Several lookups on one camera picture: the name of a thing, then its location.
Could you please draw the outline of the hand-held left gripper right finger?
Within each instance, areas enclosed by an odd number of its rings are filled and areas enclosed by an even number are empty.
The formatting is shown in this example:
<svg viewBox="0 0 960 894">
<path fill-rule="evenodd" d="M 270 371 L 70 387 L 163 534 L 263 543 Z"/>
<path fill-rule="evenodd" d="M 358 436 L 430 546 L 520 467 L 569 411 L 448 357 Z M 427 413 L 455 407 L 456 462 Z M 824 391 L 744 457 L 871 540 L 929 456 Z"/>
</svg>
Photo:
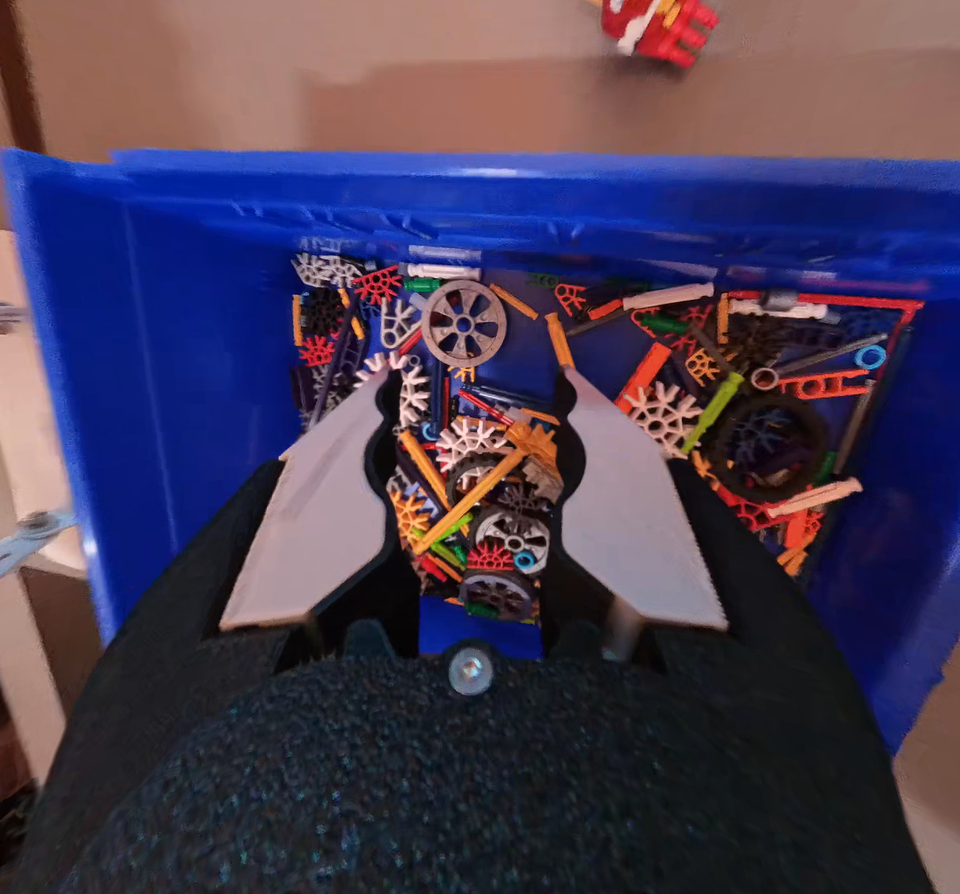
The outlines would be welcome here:
<svg viewBox="0 0 960 894">
<path fill-rule="evenodd" d="M 606 659 L 630 661 L 648 627 L 725 633 L 729 621 L 665 456 L 574 368 L 555 388 L 562 491 L 551 564 L 558 617 L 593 622 Z"/>
</svg>

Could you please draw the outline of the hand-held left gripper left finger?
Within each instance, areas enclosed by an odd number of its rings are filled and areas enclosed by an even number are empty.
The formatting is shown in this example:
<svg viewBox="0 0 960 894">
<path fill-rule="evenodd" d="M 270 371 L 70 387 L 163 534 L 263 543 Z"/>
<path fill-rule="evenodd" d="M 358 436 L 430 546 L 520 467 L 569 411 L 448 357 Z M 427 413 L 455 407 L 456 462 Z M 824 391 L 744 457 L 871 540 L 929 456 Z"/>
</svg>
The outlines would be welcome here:
<svg viewBox="0 0 960 894">
<path fill-rule="evenodd" d="M 421 583 L 386 490 L 401 389 L 400 371 L 373 374 L 281 456 L 222 632 L 310 625 L 332 652 L 352 624 L 373 621 L 398 655 L 418 655 Z"/>
</svg>

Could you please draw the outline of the pile of colourful toy pieces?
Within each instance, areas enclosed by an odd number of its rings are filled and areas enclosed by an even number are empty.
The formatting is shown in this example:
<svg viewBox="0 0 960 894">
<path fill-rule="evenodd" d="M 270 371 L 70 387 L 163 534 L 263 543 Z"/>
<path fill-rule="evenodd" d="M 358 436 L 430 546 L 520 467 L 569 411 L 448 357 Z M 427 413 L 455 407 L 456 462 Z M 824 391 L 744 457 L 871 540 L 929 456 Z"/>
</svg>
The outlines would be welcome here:
<svg viewBox="0 0 960 894">
<path fill-rule="evenodd" d="M 292 372 L 302 426 L 383 370 L 400 372 L 388 482 L 421 591 L 536 624 L 560 497 L 557 403 L 530 394 L 554 355 L 608 362 L 612 401 L 666 459 L 689 459 L 738 521 L 802 576 L 915 298 L 715 289 L 711 281 L 577 284 L 466 264 L 299 252 Z"/>
</svg>

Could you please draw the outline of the blue plastic parts bin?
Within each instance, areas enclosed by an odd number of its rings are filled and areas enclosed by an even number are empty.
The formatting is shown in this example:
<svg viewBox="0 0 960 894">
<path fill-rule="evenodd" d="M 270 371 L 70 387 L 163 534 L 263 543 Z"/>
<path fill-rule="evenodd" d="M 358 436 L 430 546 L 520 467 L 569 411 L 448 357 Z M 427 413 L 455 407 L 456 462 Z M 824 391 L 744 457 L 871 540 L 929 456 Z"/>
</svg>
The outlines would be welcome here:
<svg viewBox="0 0 960 894">
<path fill-rule="evenodd" d="M 958 162 L 8 151 L 102 640 L 298 433 L 296 253 L 921 302 L 804 571 L 897 751 L 958 640 Z"/>
</svg>

